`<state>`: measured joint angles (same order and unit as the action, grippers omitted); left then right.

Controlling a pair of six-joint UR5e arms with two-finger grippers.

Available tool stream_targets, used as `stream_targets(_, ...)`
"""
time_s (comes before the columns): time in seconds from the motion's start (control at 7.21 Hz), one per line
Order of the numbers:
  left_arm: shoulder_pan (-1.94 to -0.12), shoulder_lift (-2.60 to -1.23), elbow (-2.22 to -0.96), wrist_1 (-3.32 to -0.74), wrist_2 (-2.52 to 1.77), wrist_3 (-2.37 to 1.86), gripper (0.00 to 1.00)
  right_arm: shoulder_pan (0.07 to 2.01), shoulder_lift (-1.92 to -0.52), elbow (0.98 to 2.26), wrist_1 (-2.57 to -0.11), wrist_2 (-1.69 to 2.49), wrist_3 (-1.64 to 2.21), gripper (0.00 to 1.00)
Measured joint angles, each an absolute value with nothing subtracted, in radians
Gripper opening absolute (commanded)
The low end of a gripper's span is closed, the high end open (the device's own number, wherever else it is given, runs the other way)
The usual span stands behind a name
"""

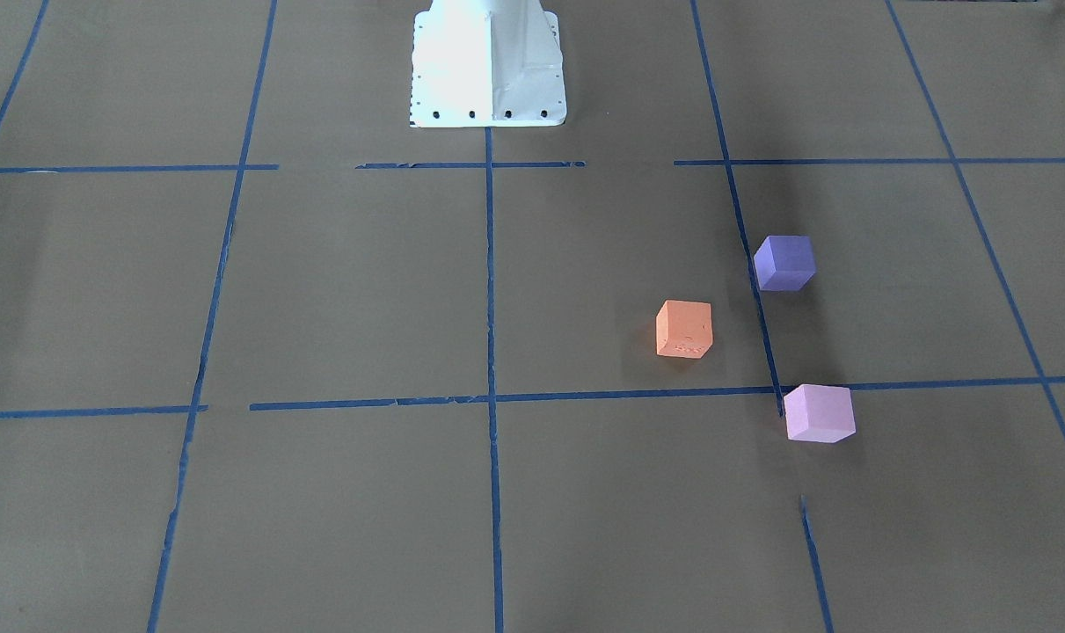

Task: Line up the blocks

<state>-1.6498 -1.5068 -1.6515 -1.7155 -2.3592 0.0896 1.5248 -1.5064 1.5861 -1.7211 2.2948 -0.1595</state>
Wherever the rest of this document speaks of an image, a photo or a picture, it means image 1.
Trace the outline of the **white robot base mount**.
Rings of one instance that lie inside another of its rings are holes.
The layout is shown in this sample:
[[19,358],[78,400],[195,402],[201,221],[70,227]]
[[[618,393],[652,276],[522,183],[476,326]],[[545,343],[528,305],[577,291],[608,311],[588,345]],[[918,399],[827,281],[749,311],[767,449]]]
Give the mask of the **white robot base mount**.
[[412,36],[412,127],[566,123],[560,25],[540,1],[433,1]]

